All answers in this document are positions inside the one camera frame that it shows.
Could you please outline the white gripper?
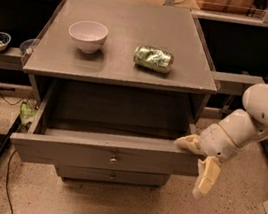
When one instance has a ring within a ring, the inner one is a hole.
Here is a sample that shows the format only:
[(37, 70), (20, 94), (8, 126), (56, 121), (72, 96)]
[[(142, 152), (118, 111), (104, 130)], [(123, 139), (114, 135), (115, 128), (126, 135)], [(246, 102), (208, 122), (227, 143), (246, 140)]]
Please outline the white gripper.
[(211, 124), (199, 136), (191, 134), (179, 137), (175, 139), (174, 144), (179, 149), (188, 150), (193, 154), (208, 156), (204, 160), (198, 160), (199, 173), (192, 191), (196, 199), (207, 195), (214, 186), (220, 175), (220, 162), (227, 162), (239, 152), (237, 146), (219, 124)]

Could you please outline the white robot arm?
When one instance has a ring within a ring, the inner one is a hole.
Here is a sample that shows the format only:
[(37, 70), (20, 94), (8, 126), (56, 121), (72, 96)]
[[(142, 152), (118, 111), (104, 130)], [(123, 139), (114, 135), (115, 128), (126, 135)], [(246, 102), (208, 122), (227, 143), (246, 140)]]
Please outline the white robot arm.
[(253, 84), (246, 89), (242, 103), (244, 109), (237, 109), (201, 133), (175, 140), (180, 149), (205, 157), (198, 160), (199, 173), (192, 191), (196, 199), (210, 192), (221, 164), (238, 155), (245, 145), (268, 139), (268, 84)]

